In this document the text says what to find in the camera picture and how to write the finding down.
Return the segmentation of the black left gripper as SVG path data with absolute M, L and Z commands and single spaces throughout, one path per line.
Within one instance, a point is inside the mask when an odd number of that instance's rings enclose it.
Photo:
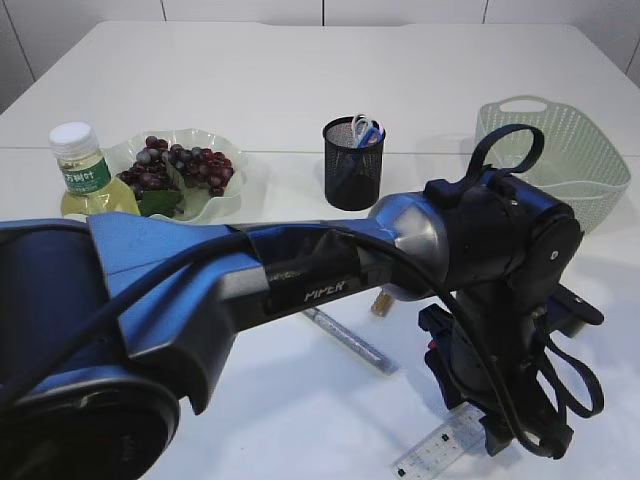
M 536 376 L 542 347 L 530 315 L 494 286 L 442 293 L 419 314 L 437 348 L 424 360 L 448 409 L 468 403 L 484 413 L 490 456 L 518 441 L 530 453 L 561 458 L 572 440 L 564 404 L 552 405 Z

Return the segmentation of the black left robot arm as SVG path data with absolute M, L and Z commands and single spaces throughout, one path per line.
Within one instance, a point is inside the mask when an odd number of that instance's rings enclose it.
M 181 226 L 130 214 L 1 225 L 1 475 L 137 479 L 179 402 L 212 397 L 236 336 L 378 286 L 431 296 L 420 326 L 448 406 L 484 412 L 490 450 L 561 457 L 569 402 L 549 400 L 549 335 L 570 329 L 560 276 L 572 209 L 511 169 L 394 194 L 366 219 Z

